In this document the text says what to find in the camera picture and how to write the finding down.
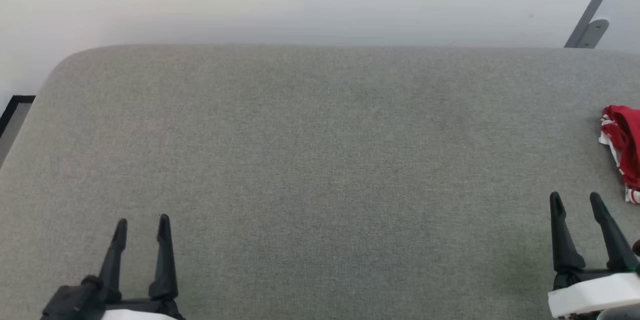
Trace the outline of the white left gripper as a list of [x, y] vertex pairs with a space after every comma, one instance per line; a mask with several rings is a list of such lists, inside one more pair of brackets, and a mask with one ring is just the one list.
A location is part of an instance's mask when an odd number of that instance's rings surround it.
[[102, 281], [99, 297], [106, 304], [102, 319], [184, 320], [185, 317], [174, 300], [179, 296], [179, 287], [169, 215], [162, 213], [158, 222], [158, 254], [154, 280], [148, 288], [150, 299], [121, 301], [121, 261], [127, 244], [127, 233], [128, 222], [120, 219], [98, 275]]

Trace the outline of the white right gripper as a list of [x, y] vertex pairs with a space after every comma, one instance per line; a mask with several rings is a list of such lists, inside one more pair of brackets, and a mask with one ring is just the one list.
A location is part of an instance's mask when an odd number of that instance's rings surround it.
[[584, 269], [566, 223], [560, 194], [550, 194], [552, 261], [555, 276], [548, 293], [554, 319], [598, 319], [605, 315], [639, 315], [639, 260], [601, 195], [590, 193], [590, 206], [605, 241], [606, 269]]

